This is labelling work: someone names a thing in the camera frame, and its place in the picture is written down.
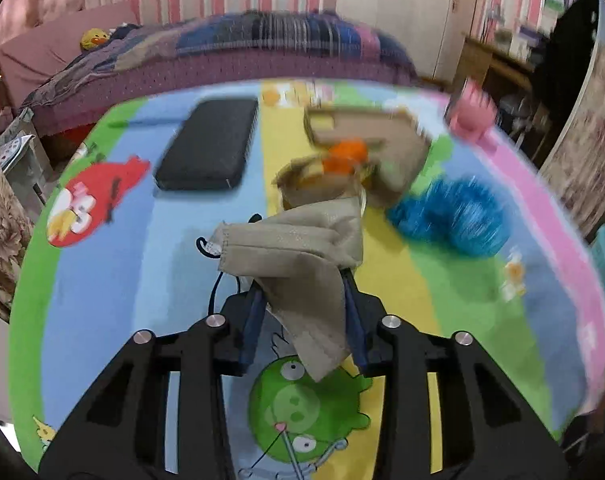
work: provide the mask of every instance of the orange ball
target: orange ball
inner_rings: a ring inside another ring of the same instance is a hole
[[[342,140],[329,149],[323,160],[325,173],[351,174],[369,158],[367,144],[361,139]]]

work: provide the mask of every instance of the plaid blanket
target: plaid blanket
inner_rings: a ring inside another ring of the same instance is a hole
[[[329,12],[250,11],[169,25],[118,29],[110,41],[77,57],[32,92],[22,106],[56,104],[93,79],[124,73],[154,60],[241,48],[373,60],[405,68],[415,76],[414,66],[403,47],[365,25],[345,22]]]

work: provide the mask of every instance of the pink headboard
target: pink headboard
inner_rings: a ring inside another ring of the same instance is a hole
[[[80,38],[90,28],[138,23],[126,2],[65,14],[0,46],[0,71],[14,107],[81,54]]]

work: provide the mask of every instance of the blue plastic bag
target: blue plastic bag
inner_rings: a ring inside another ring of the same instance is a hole
[[[434,180],[420,197],[406,196],[387,211],[408,238],[448,241],[470,256],[494,256],[509,239],[500,204],[475,178]]]

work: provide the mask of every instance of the white wardrobe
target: white wardrobe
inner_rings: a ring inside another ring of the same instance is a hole
[[[337,13],[394,36],[422,76],[451,81],[476,0],[337,0]]]

